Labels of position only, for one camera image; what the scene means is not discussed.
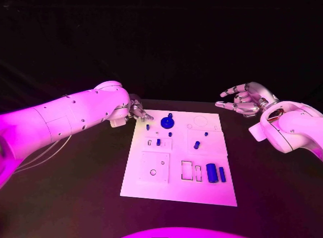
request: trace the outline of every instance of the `small blue piece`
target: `small blue piece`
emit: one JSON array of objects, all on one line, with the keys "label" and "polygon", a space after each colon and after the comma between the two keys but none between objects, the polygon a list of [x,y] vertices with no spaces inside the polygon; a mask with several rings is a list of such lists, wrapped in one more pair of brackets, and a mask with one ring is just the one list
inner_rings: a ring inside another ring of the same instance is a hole
[{"label": "small blue piece", "polygon": [[194,150],[198,148],[198,141],[195,141],[193,148]]},{"label": "small blue piece", "polygon": [[164,129],[169,129],[172,127],[174,120],[171,119],[171,113],[168,113],[168,116],[161,119],[159,125]]},{"label": "small blue piece", "polygon": [[214,183],[218,181],[214,164],[206,165],[206,174],[207,174],[207,181],[210,183]]},{"label": "small blue piece", "polygon": [[224,182],[226,177],[224,177],[223,167],[218,167],[218,171],[220,171],[220,181]]}]

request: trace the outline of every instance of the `wire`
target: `wire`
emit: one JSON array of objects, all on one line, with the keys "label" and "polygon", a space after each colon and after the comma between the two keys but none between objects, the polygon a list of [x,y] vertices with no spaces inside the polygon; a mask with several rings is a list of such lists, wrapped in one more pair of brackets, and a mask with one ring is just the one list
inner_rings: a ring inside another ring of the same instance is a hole
[{"label": "wire", "polygon": [[28,165],[31,162],[34,162],[34,161],[48,152],[48,150],[53,148],[53,146],[56,145],[57,142],[59,142],[59,140],[57,140],[57,141],[53,143],[53,145],[44,150],[44,152],[43,152],[38,156],[35,156],[34,159],[30,160],[25,164],[20,165],[20,166],[17,167],[17,169],[20,169],[22,166]]},{"label": "wire", "polygon": [[37,165],[40,165],[43,162],[46,162],[46,161],[56,155],[56,153],[60,151],[60,149],[61,149],[63,146],[66,145],[66,142],[69,141],[69,139],[70,139],[70,136],[67,137],[67,139],[66,139],[66,141],[64,141],[61,147],[59,148],[59,150],[53,153],[53,155],[51,155],[47,159],[44,159],[44,160],[43,160],[40,163],[37,163],[35,165],[31,165],[30,167],[21,169],[21,170],[14,171],[14,173],[17,173],[17,172],[20,172],[20,171],[22,171],[22,170],[27,170],[27,169],[30,169],[31,167],[35,167]]}]

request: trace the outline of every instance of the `black background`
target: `black background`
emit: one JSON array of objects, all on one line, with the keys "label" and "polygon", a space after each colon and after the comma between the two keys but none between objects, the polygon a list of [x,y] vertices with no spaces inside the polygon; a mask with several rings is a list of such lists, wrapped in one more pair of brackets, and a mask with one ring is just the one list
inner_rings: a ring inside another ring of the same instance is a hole
[{"label": "black background", "polygon": [[0,113],[112,79],[197,102],[255,81],[323,113],[323,1],[0,1]]}]

